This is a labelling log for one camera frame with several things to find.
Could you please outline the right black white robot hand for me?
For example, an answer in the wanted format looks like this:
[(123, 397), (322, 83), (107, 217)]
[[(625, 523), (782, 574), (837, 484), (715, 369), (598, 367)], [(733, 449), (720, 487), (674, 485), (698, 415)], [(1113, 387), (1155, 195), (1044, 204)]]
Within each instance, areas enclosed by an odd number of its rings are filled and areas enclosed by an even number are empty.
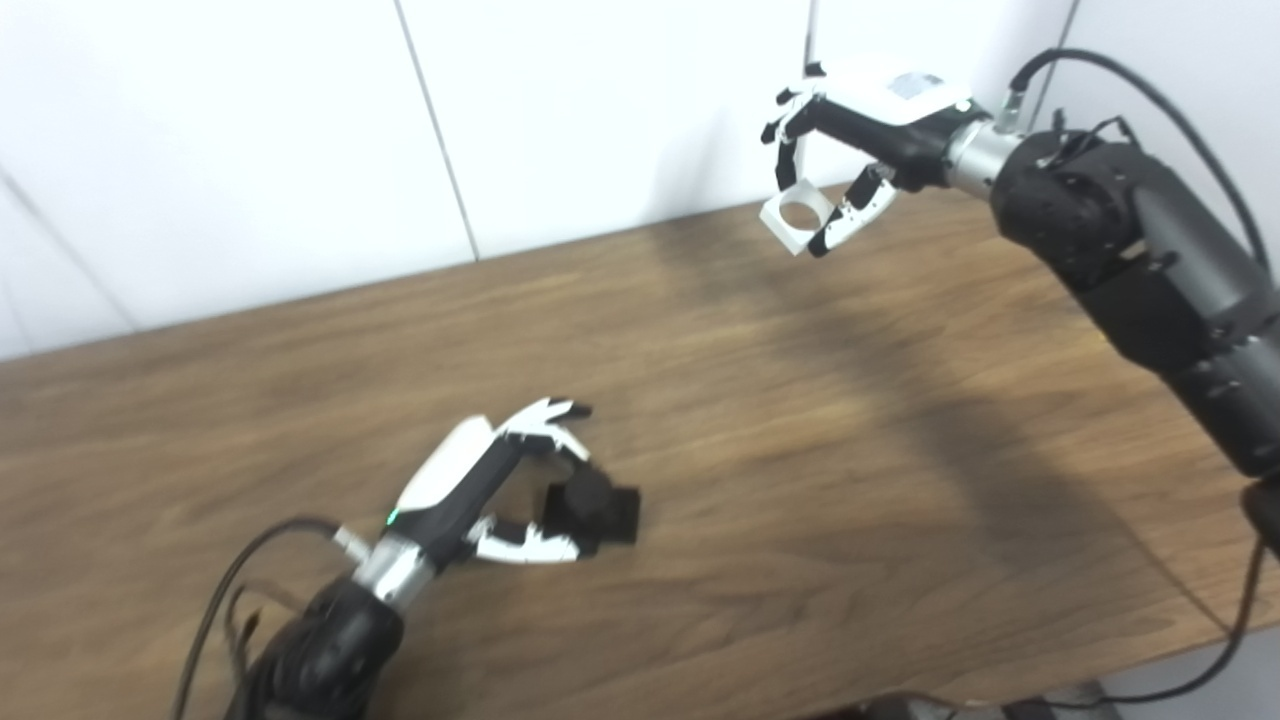
[[(762, 142), (777, 147), (777, 193), (760, 210), (792, 254), (823, 258), (876, 222), (902, 192), (947, 187), (954, 146), (991, 122), (964, 83), (893, 59), (814, 61), (803, 81), (780, 91), (780, 114)], [(870, 160), (831, 202), (797, 169), (801, 138), (820, 135)]]

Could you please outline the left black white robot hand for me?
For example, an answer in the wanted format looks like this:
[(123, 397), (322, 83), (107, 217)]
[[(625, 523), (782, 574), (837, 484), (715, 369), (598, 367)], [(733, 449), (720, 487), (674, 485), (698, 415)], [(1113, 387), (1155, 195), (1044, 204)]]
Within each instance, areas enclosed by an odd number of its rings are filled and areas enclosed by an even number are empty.
[(484, 509), (525, 457), (554, 454), (571, 468), (590, 464), (589, 448), (563, 423), (593, 413), (571, 398), (539, 398), (495, 425), (465, 418), (411, 477), (384, 532), (416, 547), (433, 571), (477, 556), (503, 564), (562, 564), (588, 557), (567, 534), (535, 521), (499, 521)]

